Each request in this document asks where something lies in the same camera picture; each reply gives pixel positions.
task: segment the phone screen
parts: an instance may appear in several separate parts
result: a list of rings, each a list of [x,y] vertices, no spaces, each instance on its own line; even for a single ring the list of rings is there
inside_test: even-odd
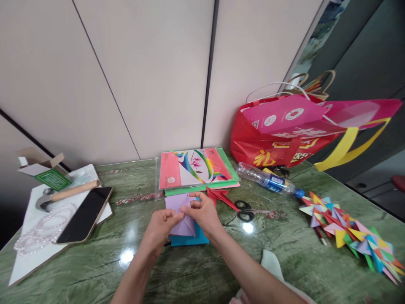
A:
[[[83,203],[78,207],[70,222],[57,239],[57,244],[80,242],[87,238],[99,213],[108,200],[113,188],[103,187],[90,190]]]

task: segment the bottle label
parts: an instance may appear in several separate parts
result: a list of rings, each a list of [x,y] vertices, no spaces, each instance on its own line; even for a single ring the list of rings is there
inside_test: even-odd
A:
[[[271,175],[271,177],[267,180],[267,185],[263,186],[274,192],[280,193],[284,189],[284,184],[285,184],[284,179]]]

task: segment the green marble table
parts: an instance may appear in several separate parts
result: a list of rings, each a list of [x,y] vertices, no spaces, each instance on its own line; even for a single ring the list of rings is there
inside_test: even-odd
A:
[[[16,252],[17,233],[0,252],[0,303],[108,303],[133,253],[136,252],[153,211],[165,201],[145,196],[154,192],[155,161],[144,160],[96,168],[105,186],[113,187],[114,215],[99,225],[83,244],[72,245],[16,286],[7,287]],[[309,163],[292,169],[290,179],[308,193],[330,196],[334,203],[366,226],[375,226],[395,246],[405,264],[405,224],[352,192]],[[232,200],[243,199],[254,208],[281,210],[286,218],[270,220],[257,215],[250,224],[219,202],[219,219],[227,232],[260,261],[263,249],[274,252],[287,282],[318,303],[403,303],[404,286],[371,272],[335,241],[320,243],[309,227],[310,217],[298,210],[295,198],[281,196],[248,181],[230,190]],[[211,245],[165,246],[145,293],[145,303],[228,303],[239,285]]]

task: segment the blue bottle cap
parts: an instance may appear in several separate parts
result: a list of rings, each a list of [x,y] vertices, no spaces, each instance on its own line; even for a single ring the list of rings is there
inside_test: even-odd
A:
[[[296,189],[294,195],[297,198],[302,198],[305,195],[305,192],[304,190]]]

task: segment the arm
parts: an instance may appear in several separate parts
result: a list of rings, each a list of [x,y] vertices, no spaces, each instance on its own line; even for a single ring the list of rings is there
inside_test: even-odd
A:
[[[202,192],[191,193],[200,201],[192,201],[191,208],[181,211],[196,219],[205,236],[223,257],[251,303],[305,303],[275,276],[252,259],[239,244],[226,233],[219,221],[213,201]]]
[[[146,284],[157,257],[167,241],[170,230],[184,218],[172,209],[158,210],[142,238],[142,242],[119,284],[111,304],[142,303]]]

